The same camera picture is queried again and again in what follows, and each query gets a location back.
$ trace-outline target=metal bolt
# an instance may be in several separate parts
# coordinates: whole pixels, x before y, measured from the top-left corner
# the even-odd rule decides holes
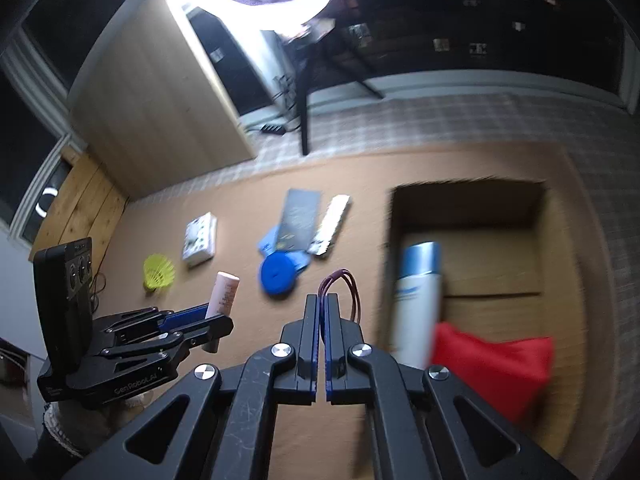
[[[216,368],[213,365],[198,365],[193,373],[197,378],[206,380],[216,374]]]
[[[276,343],[271,347],[271,353],[276,357],[286,357],[291,353],[291,347],[286,343]]]
[[[444,381],[449,377],[449,369],[442,365],[430,366],[429,377],[434,381]]]
[[[371,354],[371,346],[366,343],[358,343],[351,348],[351,353],[356,357],[366,357]]]

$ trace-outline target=blue bottle cap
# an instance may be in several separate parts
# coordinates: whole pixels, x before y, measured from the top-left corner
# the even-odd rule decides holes
[[[289,292],[296,283],[295,264],[282,251],[267,256],[260,266],[260,283],[267,294],[276,296]]]
[[[400,278],[431,273],[440,273],[440,245],[437,242],[415,244],[404,250]]]

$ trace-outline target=plaid fabric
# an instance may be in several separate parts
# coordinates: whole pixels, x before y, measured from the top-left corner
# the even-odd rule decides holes
[[[440,96],[313,116],[312,152],[306,158],[300,155],[297,132],[251,138],[258,153],[254,160],[167,188],[132,206],[338,154],[443,141],[562,142],[600,218],[617,288],[620,374],[609,443],[597,477],[609,475],[640,425],[640,134],[626,113],[556,98]]]

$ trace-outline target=light blue cloth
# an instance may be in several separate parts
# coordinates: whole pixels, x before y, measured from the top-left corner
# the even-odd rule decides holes
[[[278,236],[278,230],[280,229],[280,225],[276,225],[273,229],[271,229],[267,234],[264,235],[264,238],[258,242],[258,250],[262,253],[262,256],[265,258],[269,256],[269,254],[275,252],[276,247],[276,237]],[[293,264],[296,266],[297,272],[302,272],[306,269],[309,262],[311,261],[311,256],[305,251],[289,251],[286,255],[290,258]]]

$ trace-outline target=red cloth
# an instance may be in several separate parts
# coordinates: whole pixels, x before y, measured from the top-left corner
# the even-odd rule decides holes
[[[489,343],[438,323],[433,364],[444,365],[511,422],[522,418],[551,377],[550,337]]]

